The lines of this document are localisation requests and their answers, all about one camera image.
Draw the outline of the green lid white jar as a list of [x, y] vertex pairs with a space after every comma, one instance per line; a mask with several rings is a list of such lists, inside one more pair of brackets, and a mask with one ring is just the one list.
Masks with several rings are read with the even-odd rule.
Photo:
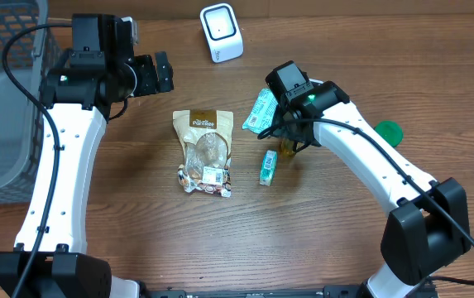
[[401, 126], [393, 121], [382, 121], [375, 126], [375, 131], [392, 147], [397, 147], [403, 140]]

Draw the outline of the Kleenex tissue pack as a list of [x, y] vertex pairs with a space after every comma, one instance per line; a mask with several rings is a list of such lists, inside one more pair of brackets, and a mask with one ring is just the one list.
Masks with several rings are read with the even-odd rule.
[[261, 185], [270, 186], [275, 176], [278, 154], [276, 151], [268, 150], [264, 156], [259, 181]]

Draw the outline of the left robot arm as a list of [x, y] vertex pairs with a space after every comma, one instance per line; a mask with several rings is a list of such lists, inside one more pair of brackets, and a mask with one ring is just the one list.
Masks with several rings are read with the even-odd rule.
[[140, 298], [142, 282], [87, 253], [89, 186], [112, 105], [170, 92], [173, 70], [165, 52], [135, 54], [130, 17], [75, 14], [69, 28], [72, 46], [31, 98], [44, 119], [41, 158], [14, 247], [0, 252], [0, 287], [11, 297]]

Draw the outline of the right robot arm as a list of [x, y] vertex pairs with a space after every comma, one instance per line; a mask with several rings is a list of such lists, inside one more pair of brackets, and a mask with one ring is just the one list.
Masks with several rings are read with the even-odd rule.
[[294, 151], [328, 148], [387, 217], [382, 268], [360, 286], [325, 286], [324, 296], [437, 296], [430, 276], [471, 248], [463, 187], [453, 178], [438, 181], [402, 157], [334, 82], [312, 81], [293, 61], [274, 68], [265, 82], [279, 104], [269, 133], [291, 140]]

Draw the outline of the teal snack packet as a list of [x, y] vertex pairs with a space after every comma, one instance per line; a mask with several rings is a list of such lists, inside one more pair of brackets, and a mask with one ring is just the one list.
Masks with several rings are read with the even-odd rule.
[[269, 89], [262, 89], [242, 129], [256, 134], [264, 131], [271, 126], [277, 107], [274, 94]]

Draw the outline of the brown white snack bag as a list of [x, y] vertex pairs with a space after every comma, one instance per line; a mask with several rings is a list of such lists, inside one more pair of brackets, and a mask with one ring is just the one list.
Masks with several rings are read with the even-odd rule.
[[184, 153], [178, 181], [187, 193], [232, 194], [233, 113], [220, 110], [173, 112], [173, 126]]

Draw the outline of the yellow liquid bottle grey cap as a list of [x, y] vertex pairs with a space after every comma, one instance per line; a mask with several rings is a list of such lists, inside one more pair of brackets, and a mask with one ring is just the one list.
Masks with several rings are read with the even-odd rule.
[[282, 138], [280, 143], [279, 154], [284, 158], [291, 158], [296, 155], [298, 143], [288, 138]]

